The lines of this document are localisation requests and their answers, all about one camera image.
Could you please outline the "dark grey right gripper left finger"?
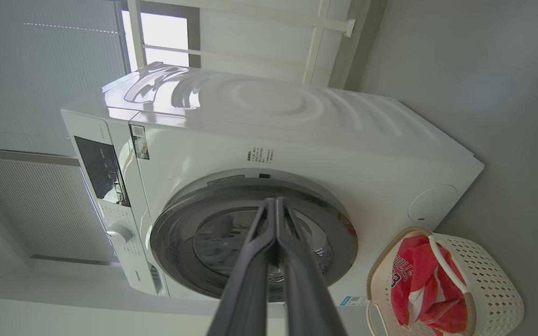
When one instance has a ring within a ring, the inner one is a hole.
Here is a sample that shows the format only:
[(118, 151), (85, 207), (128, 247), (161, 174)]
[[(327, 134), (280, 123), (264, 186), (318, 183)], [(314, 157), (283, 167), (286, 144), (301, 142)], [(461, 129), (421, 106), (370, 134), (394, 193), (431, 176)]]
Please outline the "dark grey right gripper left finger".
[(277, 200), (263, 200), (224, 288), (208, 336), (267, 334), (268, 273), (276, 242)]

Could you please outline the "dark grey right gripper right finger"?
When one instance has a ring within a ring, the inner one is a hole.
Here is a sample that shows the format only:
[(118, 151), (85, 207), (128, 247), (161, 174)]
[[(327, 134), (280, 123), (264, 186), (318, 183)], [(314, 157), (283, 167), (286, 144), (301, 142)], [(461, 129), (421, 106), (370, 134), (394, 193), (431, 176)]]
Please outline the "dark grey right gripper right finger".
[(315, 253), (284, 197), (276, 200), (277, 265), (284, 275), (289, 336), (346, 336)]

